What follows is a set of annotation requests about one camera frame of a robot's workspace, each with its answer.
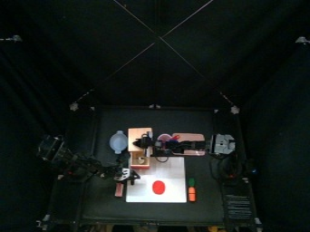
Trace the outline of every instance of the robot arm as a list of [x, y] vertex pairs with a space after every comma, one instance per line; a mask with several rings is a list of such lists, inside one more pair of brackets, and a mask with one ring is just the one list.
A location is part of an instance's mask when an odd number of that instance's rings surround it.
[[50, 162], [59, 174], [71, 181], [86, 181], [95, 175], [103, 179], [114, 178], [118, 182], [131, 180], [134, 185], [135, 179], [141, 179], [137, 172], [124, 169], [122, 165], [103, 167], [99, 160], [87, 158], [82, 154], [72, 154], [62, 137], [48, 135], [44, 137], [39, 145], [38, 157]]

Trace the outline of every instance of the pink object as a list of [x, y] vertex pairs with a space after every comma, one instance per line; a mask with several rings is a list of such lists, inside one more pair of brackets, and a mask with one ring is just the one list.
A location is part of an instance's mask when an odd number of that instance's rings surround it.
[[122, 197], [123, 196], [123, 183], [116, 183], [116, 190], [115, 190], [115, 197]]
[[171, 135], [170, 134], [162, 134], [158, 138], [158, 140], [162, 140], [163, 142], [169, 141], [171, 139]]

